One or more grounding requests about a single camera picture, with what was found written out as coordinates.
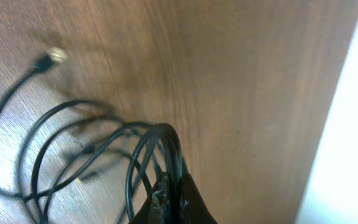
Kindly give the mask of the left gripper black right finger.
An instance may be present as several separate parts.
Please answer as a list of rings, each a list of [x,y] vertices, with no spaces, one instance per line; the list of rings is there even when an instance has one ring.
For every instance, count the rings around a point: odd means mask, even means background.
[[[217,224],[189,173],[181,178],[180,223]]]

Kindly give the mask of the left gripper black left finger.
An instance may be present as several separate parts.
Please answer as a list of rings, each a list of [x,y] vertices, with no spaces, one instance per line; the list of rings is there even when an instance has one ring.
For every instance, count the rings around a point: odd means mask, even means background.
[[[154,184],[152,192],[129,224],[164,224],[170,216],[170,181],[166,172]]]

